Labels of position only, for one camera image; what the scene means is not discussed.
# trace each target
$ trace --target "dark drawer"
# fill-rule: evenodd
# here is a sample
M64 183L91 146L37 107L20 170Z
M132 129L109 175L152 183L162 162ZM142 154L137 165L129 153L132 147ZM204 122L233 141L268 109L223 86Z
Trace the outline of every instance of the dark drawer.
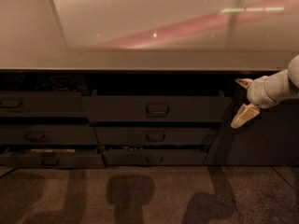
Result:
M117 150L104 151L106 165L202 165L201 150Z
M79 92L1 91L0 117L84 117Z
M102 145L205 145L212 144L216 129L210 128L95 128Z
M82 103L90 122L221 122L231 99L220 96L90 96Z
M80 125L0 126L0 145L98 145L93 128Z
M93 149L16 149L0 154L0 164L15 168L105 168L102 155Z

